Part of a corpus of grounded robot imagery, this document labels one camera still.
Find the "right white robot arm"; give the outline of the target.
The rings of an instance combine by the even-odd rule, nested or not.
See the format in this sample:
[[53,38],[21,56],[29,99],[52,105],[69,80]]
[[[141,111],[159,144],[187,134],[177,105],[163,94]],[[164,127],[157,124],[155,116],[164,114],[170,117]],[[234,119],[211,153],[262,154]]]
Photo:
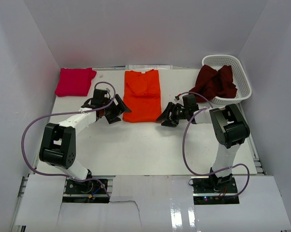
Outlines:
[[162,126],[176,127],[181,120],[191,124],[211,124],[218,141],[215,161],[209,173],[205,174],[209,188],[219,193],[232,181],[232,169],[240,146],[250,136],[249,126],[235,104],[222,108],[215,108],[211,104],[208,108],[199,108],[196,97],[198,93],[184,92],[175,97],[183,103],[169,102],[166,109],[156,119]]

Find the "dark red t shirt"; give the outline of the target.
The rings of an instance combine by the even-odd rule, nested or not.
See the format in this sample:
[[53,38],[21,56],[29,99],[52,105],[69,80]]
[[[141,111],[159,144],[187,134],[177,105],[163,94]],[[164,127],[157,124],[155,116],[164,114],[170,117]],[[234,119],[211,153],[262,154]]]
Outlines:
[[208,65],[203,65],[197,76],[195,86],[189,91],[198,93],[209,101],[215,97],[235,98],[237,88],[233,83],[232,66],[224,65],[219,70],[215,70]]

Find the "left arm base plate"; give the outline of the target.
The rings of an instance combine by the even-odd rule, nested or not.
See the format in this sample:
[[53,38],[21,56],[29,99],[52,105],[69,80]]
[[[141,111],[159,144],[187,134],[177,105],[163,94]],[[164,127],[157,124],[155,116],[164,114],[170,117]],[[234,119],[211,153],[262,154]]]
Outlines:
[[105,194],[105,190],[108,188],[108,179],[99,179],[101,183],[96,180],[87,181],[87,182],[75,182],[72,180],[66,181],[66,186],[64,193],[65,194]]

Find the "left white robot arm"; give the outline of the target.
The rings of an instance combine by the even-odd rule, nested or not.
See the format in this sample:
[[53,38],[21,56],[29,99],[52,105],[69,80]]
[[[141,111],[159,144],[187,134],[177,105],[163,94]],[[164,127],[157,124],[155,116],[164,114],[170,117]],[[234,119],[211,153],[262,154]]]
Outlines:
[[109,124],[121,121],[120,115],[131,113],[118,94],[113,101],[107,90],[95,89],[93,97],[87,99],[77,114],[60,123],[48,123],[44,129],[39,159],[61,170],[83,193],[93,187],[92,174],[77,161],[76,137],[87,126],[105,117]]

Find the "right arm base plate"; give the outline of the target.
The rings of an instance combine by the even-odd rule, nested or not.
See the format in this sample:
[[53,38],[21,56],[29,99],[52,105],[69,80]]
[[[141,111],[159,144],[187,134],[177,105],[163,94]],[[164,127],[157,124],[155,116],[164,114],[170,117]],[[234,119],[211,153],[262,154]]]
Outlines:
[[194,193],[237,193],[235,178],[229,182],[215,184],[210,178],[191,178],[188,182]]

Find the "orange t shirt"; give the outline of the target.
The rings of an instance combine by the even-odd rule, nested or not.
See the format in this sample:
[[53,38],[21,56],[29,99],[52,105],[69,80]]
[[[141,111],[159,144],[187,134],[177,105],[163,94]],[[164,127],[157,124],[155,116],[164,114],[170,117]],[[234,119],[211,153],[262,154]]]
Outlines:
[[124,103],[131,110],[125,122],[155,122],[162,113],[158,70],[125,71]]

